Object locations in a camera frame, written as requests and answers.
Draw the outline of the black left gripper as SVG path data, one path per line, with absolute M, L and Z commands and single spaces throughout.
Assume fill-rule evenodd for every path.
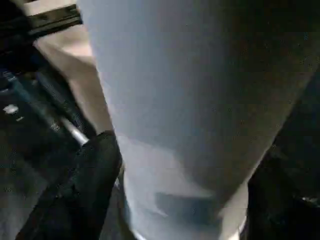
M 65 78 L 33 43 L 82 22 L 74 0 L 2 0 L 0 70 L 32 74 L 46 66 L 65 84 Z M 80 147 L 49 102 L 28 80 L 0 78 L 0 129 L 9 145 L 20 153 Z

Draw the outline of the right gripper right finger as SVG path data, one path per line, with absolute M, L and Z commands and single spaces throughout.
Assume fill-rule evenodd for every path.
M 290 171 L 303 169 L 272 145 L 248 183 L 248 240 L 320 238 L 320 190 Z

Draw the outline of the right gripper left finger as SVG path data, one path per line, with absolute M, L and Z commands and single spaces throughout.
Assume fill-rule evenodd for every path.
M 116 136 L 90 139 L 40 195 L 17 240 L 97 240 L 122 157 Z

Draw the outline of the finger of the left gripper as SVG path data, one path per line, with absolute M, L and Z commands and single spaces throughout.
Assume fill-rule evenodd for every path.
M 67 120 L 88 138 L 97 135 L 96 130 L 84 116 L 69 85 L 61 75 L 53 74 L 50 71 L 38 71 L 37 80 L 51 98 L 53 105 Z

